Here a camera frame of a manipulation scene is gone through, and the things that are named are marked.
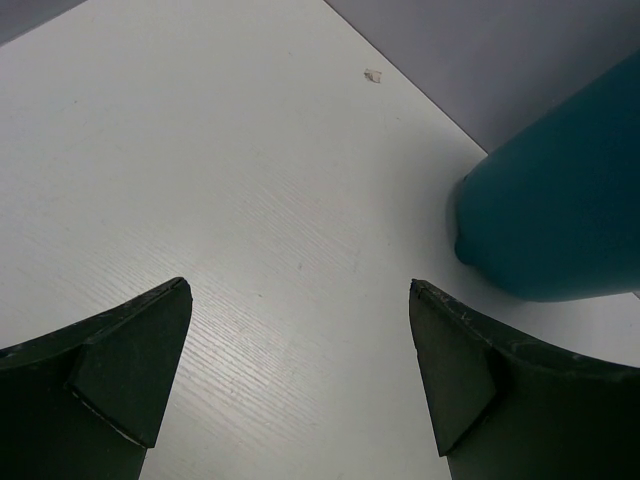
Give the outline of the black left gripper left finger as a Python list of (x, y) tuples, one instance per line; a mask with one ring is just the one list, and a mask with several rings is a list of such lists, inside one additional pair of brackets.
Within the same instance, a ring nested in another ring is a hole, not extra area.
[(190, 285), (177, 277), (2, 349), (2, 478), (139, 478), (191, 314)]

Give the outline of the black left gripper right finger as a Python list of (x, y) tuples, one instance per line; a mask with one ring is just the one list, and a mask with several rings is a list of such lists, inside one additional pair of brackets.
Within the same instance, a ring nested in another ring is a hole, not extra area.
[(639, 371), (539, 340), (413, 280), (409, 320), (455, 479), (635, 479)]

